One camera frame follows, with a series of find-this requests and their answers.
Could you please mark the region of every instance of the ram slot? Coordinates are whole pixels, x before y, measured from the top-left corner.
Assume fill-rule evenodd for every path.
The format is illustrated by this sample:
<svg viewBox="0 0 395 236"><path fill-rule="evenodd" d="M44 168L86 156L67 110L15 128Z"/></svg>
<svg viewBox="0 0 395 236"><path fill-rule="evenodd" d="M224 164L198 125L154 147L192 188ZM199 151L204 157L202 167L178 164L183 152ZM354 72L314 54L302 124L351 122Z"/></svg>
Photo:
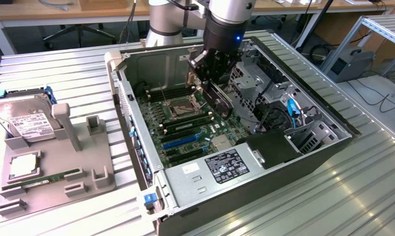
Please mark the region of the ram slot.
<svg viewBox="0 0 395 236"><path fill-rule="evenodd" d="M164 135L171 135L184 130L195 129L203 125L211 124L214 120L214 117L202 117L191 121L171 125L164 129Z"/></svg>
<svg viewBox="0 0 395 236"><path fill-rule="evenodd" d="M203 113L203 114L198 114L198 115L194 115L194 116L190 116L190 117L184 117L184 118L178 119L178 120L164 121L162 125L163 125L164 128L167 128L167 126L171 126L171 125L175 125L175 124L187 122L187 121L194 120L194 119L200 118L200 117L208 117L211 115L212 115L211 112Z"/></svg>
<svg viewBox="0 0 395 236"><path fill-rule="evenodd" d="M160 102L166 99L172 99L176 97L184 97L187 95L191 95L194 90L191 88L172 88L172 89L164 89L163 91L155 90L148 93L150 102Z"/></svg>

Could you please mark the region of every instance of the power cable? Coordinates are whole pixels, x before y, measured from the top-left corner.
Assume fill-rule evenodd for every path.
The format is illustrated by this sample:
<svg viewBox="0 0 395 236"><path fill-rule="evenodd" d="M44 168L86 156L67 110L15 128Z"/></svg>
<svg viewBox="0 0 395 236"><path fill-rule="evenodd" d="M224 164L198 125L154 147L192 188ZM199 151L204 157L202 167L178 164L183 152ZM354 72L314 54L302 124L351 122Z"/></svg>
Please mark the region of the power cable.
<svg viewBox="0 0 395 236"><path fill-rule="evenodd" d="M131 23L134 21L135 9L136 9L136 0L134 0L131 14L130 14L130 17L127 18L126 25L124 25L124 27L122 29L118 43L122 43L122 37L123 37L123 34L124 34L126 31L127 31L126 42L128 42L128 40L130 40L130 35L131 35L130 26L131 26Z"/></svg>
<svg viewBox="0 0 395 236"><path fill-rule="evenodd" d="M310 9L310 6L311 6L312 1L314 1L314 0L310 0L310 3L308 3L308 6L307 6L307 9L306 9L304 16L306 16L307 13L308 13L308 9ZM292 42L292 43L291 43L290 45L294 45L294 44L300 40L300 38L302 38L302 36L303 36L303 32L304 32L304 30L306 30L306 28L307 28L307 25L308 25L308 17L307 17L307 19L306 19L306 25L304 25L303 31L302 31L299 37L296 38L296 40L292 42L292 39L294 39L294 36L295 36L296 30L298 30L298 25L296 25L295 32L294 32L294 35L292 35L292 38L291 38L291 42Z"/></svg>
<svg viewBox="0 0 395 236"><path fill-rule="evenodd" d="M178 3L176 1L174 0L167 0L171 4L174 4L178 8L180 8L182 10L186 10L186 11L195 11L195 10L199 10L199 6L196 4L191 4L191 5L187 5L187 6L183 6L180 3Z"/></svg>

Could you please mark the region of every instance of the white sticker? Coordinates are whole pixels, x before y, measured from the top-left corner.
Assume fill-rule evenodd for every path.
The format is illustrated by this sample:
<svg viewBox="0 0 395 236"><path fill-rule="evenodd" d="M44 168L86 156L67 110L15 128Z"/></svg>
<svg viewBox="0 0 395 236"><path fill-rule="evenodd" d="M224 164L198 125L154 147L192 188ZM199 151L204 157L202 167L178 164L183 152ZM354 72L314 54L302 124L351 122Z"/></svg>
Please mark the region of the white sticker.
<svg viewBox="0 0 395 236"><path fill-rule="evenodd" d="M190 55L179 56L179 61L187 60L188 58L190 58Z"/></svg>
<svg viewBox="0 0 395 236"><path fill-rule="evenodd" d="M199 165L196 162L183 167L183 172L186 175L198 170L199 170Z"/></svg>
<svg viewBox="0 0 395 236"><path fill-rule="evenodd" d="M175 130L188 128L188 127L191 127L192 125L194 125L194 124L186 124L186 125L183 125L183 126L175 128Z"/></svg>
<svg viewBox="0 0 395 236"><path fill-rule="evenodd" d="M11 117L10 122L24 139L35 138L54 133L52 126L44 113L22 117Z"/></svg>

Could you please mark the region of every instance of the power supply label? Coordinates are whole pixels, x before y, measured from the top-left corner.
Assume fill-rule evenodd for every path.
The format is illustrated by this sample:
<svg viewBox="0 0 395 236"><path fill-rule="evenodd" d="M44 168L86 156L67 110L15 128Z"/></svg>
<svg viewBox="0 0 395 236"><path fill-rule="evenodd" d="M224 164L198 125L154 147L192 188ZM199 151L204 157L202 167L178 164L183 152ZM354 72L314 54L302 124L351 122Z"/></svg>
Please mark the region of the power supply label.
<svg viewBox="0 0 395 236"><path fill-rule="evenodd" d="M44 113L11 117L8 120L24 139L54 133L52 126Z"/></svg>
<svg viewBox="0 0 395 236"><path fill-rule="evenodd" d="M204 161L218 183L224 183L250 172L235 149L207 158Z"/></svg>

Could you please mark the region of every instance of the aluminum extrusion table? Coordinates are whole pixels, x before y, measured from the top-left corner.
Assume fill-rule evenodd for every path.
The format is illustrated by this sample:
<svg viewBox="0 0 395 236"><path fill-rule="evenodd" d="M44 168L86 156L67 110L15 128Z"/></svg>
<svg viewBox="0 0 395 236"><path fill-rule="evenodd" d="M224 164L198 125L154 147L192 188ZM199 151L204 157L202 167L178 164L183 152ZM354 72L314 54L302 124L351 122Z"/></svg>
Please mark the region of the aluminum extrusion table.
<svg viewBox="0 0 395 236"><path fill-rule="evenodd" d="M311 175L188 235L395 235L392 131L275 34L255 31L247 36L260 38L363 135ZM152 223L144 222L139 214L139 187L111 102L103 57L107 51L138 47L142 45L111 45L3 57L0 89L35 88L48 83L58 101L72 107L72 123L92 114L107 121L118 188L0 223L0 235L156 234ZM3 135L0 128L0 159Z"/></svg>
<svg viewBox="0 0 395 236"><path fill-rule="evenodd" d="M371 31L380 34L387 40L395 43L395 15L382 15L382 16L362 16L356 21L347 37L344 38L339 48L336 49L335 53L327 58L324 64L322 65L322 71L324 74L328 73L331 67L334 66L340 53L348 46L354 36L358 34L358 31L362 26L367 26ZM395 59L387 66L383 74L390 72L391 68L395 66Z"/></svg>

